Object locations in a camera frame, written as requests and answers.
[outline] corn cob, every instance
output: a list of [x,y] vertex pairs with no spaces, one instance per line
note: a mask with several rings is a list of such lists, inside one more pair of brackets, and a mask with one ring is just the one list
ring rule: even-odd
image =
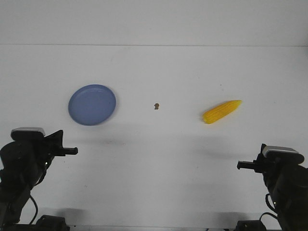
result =
[[217,120],[223,118],[227,114],[233,112],[240,104],[241,100],[231,100],[212,108],[211,110],[204,112],[203,120],[207,124],[212,124]]

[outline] yellow corn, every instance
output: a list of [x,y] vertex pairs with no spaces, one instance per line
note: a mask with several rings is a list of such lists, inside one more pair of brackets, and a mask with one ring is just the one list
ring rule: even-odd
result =
[[214,107],[213,109],[204,112],[203,120],[207,124],[211,124],[216,122],[217,120],[223,118],[227,114],[233,112],[240,104],[242,103],[241,100],[231,100],[225,103]]

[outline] blue plate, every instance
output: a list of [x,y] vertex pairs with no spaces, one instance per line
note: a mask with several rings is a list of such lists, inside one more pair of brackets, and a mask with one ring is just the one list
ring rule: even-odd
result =
[[97,125],[111,116],[116,107],[116,97],[106,86],[87,85],[76,91],[68,103],[73,120],[82,125]]

